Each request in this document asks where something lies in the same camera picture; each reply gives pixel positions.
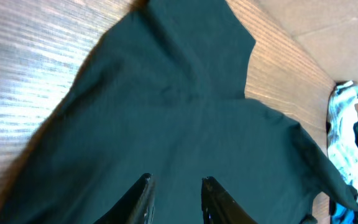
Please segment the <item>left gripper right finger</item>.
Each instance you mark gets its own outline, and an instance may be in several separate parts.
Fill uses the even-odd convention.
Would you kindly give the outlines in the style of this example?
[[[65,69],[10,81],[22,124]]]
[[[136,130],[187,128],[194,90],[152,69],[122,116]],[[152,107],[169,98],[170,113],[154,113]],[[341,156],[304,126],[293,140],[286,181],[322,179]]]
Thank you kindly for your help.
[[[201,209],[204,224],[257,223],[214,177],[202,179]]]

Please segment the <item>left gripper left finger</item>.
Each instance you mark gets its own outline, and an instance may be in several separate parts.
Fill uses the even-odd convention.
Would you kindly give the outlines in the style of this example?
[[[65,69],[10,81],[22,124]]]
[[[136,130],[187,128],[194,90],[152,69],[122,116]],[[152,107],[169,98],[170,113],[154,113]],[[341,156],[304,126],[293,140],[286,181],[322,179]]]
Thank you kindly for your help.
[[[155,181],[144,173],[94,224],[150,224],[154,218]]]

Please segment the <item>black t-shirt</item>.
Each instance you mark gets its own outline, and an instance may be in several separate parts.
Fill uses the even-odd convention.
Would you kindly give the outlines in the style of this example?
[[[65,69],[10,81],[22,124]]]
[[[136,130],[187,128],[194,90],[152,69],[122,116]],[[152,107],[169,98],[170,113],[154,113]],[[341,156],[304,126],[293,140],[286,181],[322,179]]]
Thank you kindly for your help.
[[[226,1],[149,1],[108,30],[39,137],[0,223],[109,223],[156,180],[155,223],[202,223],[216,179],[257,223],[313,222],[321,192],[358,211],[301,124],[244,94],[255,39]],[[113,212],[118,202],[123,209]]]

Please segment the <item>royal blue garment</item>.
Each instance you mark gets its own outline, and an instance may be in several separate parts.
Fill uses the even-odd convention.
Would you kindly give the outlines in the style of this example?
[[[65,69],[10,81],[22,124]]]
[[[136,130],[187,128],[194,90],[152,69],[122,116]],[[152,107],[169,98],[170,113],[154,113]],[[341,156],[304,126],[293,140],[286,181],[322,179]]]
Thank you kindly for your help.
[[[331,212],[331,224],[355,224],[357,221],[356,213],[339,203],[333,204]]]

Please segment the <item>light blue denim jeans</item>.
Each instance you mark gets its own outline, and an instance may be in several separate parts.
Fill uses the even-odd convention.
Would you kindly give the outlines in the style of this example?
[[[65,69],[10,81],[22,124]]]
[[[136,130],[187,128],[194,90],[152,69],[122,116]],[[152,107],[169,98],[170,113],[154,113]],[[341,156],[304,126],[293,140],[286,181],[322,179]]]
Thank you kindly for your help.
[[[358,84],[352,81],[337,85],[329,97],[327,122],[328,158],[347,185],[358,193],[358,147],[354,124],[358,122]]]

